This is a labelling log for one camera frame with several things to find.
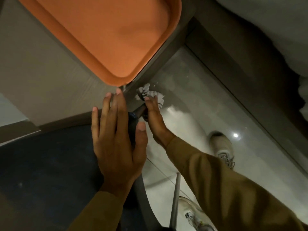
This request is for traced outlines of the person's right hand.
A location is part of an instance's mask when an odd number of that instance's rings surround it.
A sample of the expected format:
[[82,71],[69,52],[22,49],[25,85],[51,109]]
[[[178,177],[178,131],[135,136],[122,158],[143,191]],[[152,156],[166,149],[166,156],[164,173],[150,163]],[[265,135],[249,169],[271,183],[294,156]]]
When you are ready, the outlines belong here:
[[148,124],[155,141],[166,150],[175,135],[166,127],[161,113],[157,120],[148,120]]

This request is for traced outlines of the person's left hand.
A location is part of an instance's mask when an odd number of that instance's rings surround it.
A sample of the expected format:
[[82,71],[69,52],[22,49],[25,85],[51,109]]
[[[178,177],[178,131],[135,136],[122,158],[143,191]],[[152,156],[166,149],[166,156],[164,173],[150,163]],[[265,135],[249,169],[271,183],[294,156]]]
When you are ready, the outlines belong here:
[[133,163],[133,150],[129,134],[118,135],[112,124],[110,92],[103,99],[99,118],[99,139],[93,144],[94,153],[104,176],[102,191],[115,195],[123,204],[134,181],[140,176],[144,163]]

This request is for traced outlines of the white tissue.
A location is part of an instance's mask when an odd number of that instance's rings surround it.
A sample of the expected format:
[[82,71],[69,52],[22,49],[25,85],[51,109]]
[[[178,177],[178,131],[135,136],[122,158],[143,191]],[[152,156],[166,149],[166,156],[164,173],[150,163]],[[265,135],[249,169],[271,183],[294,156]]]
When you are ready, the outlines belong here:
[[142,87],[137,88],[136,93],[137,93],[136,96],[135,96],[136,100],[144,101],[145,97],[157,97],[159,109],[161,109],[163,107],[164,95],[160,92],[150,90],[150,84],[149,83],[145,84]]

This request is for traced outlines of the dark blue chair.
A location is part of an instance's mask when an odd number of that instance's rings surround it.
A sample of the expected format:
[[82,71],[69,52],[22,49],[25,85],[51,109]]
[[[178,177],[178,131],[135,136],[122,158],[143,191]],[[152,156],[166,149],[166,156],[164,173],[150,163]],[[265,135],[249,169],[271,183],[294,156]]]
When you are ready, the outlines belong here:
[[[90,124],[22,137],[0,147],[0,231],[66,231],[103,183]],[[163,231],[140,176],[117,231]]]

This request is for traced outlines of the person's left forearm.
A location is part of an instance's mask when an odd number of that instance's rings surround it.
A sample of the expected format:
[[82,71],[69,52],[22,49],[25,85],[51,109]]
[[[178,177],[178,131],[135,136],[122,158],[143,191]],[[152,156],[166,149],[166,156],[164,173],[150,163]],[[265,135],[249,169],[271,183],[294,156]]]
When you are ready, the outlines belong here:
[[113,194],[99,191],[66,231],[117,231],[123,203]]

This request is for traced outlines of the person's right forearm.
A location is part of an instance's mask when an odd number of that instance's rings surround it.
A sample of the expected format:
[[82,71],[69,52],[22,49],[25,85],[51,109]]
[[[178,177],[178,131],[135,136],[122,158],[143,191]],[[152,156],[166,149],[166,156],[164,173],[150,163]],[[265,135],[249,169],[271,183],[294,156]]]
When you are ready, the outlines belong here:
[[165,150],[218,231],[308,231],[271,193],[171,135]]

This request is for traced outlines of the grey metal chair leg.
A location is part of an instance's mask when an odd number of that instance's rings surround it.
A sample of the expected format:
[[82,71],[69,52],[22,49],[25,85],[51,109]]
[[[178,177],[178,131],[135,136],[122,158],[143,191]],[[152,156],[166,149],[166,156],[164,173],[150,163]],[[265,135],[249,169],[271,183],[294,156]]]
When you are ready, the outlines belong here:
[[180,181],[181,181],[181,174],[178,172],[176,174],[175,190],[173,195],[173,202],[172,202],[172,209],[171,209],[171,216],[169,223],[169,229],[172,231],[176,231],[176,226],[177,226]]

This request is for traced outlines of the orange plastic tray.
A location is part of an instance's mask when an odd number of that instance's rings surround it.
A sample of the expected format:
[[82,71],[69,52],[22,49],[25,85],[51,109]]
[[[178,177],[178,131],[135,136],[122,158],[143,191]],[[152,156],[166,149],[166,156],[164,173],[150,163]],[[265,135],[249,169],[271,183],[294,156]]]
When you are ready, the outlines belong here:
[[18,0],[104,83],[135,79],[176,29],[182,0]]

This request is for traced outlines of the white sneaker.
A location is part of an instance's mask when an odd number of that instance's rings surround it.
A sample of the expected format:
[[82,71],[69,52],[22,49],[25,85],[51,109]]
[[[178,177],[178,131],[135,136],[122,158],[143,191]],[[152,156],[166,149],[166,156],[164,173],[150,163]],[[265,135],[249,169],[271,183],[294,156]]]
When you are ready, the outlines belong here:
[[210,132],[209,146],[216,157],[221,159],[231,170],[234,169],[234,149],[226,135],[218,131]]
[[178,213],[186,219],[195,231],[217,231],[199,205],[186,197],[179,196]]

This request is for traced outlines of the white bed sheet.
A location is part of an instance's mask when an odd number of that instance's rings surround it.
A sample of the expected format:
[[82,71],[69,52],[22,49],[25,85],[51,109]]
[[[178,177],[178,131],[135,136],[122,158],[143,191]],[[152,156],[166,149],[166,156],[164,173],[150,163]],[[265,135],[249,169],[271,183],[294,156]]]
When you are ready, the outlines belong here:
[[300,109],[308,120],[308,0],[216,0],[257,26],[300,76]]

